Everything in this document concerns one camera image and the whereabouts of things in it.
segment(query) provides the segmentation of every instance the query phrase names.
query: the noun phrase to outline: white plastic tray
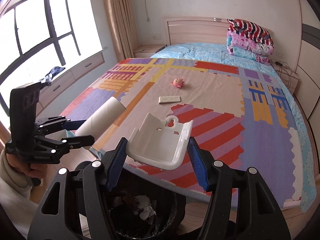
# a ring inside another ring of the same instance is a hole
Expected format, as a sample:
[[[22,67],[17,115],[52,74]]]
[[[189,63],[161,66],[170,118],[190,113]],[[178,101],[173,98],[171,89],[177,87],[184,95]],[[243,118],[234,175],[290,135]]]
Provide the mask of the white plastic tray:
[[[167,124],[173,120],[173,126]],[[189,142],[193,120],[179,123],[178,117],[160,120],[148,113],[141,127],[135,128],[128,140],[126,153],[139,163],[164,170],[178,168]]]

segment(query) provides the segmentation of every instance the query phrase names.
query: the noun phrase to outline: human hand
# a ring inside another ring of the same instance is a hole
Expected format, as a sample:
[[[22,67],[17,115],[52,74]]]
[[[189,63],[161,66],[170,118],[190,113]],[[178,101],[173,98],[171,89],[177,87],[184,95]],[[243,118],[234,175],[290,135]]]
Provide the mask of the human hand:
[[[42,179],[47,173],[47,164],[24,163],[16,155],[6,154],[9,165],[18,173],[24,173],[31,178]]]

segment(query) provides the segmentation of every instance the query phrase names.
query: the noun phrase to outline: white remote control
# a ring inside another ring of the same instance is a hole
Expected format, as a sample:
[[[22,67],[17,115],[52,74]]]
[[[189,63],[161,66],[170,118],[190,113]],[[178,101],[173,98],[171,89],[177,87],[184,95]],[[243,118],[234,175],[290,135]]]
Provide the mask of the white remote control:
[[[174,102],[180,102],[180,101],[181,101],[181,97],[179,96],[159,97],[159,104],[174,103]]]

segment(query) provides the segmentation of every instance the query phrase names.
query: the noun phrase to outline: pink pig toy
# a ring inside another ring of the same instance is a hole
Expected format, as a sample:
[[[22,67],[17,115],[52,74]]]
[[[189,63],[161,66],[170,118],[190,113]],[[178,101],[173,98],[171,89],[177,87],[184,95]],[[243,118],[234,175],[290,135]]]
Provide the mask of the pink pig toy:
[[[171,83],[177,87],[177,88],[181,88],[184,84],[184,81],[182,78],[176,78],[175,80],[171,81]]]

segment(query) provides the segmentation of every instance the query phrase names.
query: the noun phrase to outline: folded blanket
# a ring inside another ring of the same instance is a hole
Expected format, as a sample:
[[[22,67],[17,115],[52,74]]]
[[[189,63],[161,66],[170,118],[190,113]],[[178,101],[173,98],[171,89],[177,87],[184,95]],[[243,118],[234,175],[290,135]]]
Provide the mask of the folded blanket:
[[[227,36],[227,50],[230,55],[243,57],[247,59],[255,60],[259,63],[270,66],[270,60],[268,57],[257,55],[253,52],[250,52],[246,49],[241,49],[236,46],[231,45],[232,37]]]
[[[253,40],[248,39],[247,37],[243,37],[232,31],[228,31],[227,35],[232,37],[232,41],[231,41],[232,46],[236,46],[241,49],[246,49],[248,51],[251,51],[261,56],[268,56],[273,53],[272,45],[257,43]]]
[[[231,23],[229,30],[232,32],[247,37],[255,42],[273,46],[273,40],[270,33],[256,23],[241,19],[228,19],[228,22]]]

